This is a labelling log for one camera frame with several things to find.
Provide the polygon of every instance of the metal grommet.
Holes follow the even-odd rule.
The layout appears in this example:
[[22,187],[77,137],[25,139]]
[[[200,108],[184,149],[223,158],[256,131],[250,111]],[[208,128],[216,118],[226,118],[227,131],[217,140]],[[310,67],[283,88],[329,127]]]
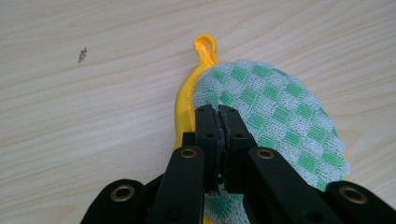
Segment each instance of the metal grommet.
[[182,149],[180,151],[180,156],[182,158],[186,158],[186,159],[190,159],[190,158],[194,158],[197,155],[197,151],[195,151],[194,149],[190,149],[190,148],[186,148],[186,149]]
[[257,151],[257,155],[262,158],[262,159],[272,159],[275,155],[272,151],[267,150],[267,149],[260,149]]
[[368,202],[366,195],[350,186],[343,186],[338,191],[341,196],[352,203],[365,204]]
[[119,185],[110,193],[111,200],[116,203],[125,202],[134,196],[134,187],[131,185]]

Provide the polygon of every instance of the yellow hanging loop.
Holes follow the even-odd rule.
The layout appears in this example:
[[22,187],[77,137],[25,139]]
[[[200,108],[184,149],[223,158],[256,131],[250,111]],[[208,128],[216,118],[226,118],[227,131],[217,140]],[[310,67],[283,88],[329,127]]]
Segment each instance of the yellow hanging loop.
[[195,132],[195,114],[192,95],[196,81],[201,74],[219,63],[216,55],[216,41],[211,35],[199,35],[194,40],[194,48],[199,62],[191,74],[184,80],[177,92],[175,102],[176,142],[174,149],[181,147],[183,133]]

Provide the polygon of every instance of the light wood grain surface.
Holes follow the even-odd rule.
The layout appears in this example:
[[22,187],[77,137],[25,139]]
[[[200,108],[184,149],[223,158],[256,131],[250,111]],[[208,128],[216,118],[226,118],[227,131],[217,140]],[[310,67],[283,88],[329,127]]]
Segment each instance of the light wood grain surface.
[[79,223],[110,182],[163,173],[201,33],[297,76],[350,180],[396,207],[396,2],[166,2],[1,1],[0,223]]

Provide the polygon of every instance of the green checkered cloth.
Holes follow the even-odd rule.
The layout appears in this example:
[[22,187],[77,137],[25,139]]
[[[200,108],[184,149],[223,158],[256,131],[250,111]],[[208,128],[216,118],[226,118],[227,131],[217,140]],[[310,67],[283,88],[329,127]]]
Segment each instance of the green checkered cloth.
[[[250,61],[219,63],[198,79],[194,107],[234,107],[260,147],[279,151],[311,186],[324,190],[345,179],[344,144],[320,101],[296,77]],[[206,195],[205,212],[217,223],[248,223],[242,196]]]

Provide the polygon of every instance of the dish cloth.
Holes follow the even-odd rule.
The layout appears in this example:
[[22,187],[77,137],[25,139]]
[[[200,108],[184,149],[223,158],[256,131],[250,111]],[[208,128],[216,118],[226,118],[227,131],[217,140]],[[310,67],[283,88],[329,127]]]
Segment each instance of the dish cloth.
[[[257,144],[279,151],[317,189],[345,179],[349,163],[344,144],[320,101],[305,85],[269,64],[219,63],[216,43],[210,38],[197,38],[205,41],[202,50],[206,57],[213,57],[213,64],[194,80],[189,95],[193,108],[228,105],[237,109]],[[223,186],[219,194],[206,194],[205,222],[249,223],[242,199],[243,195],[228,194]]]

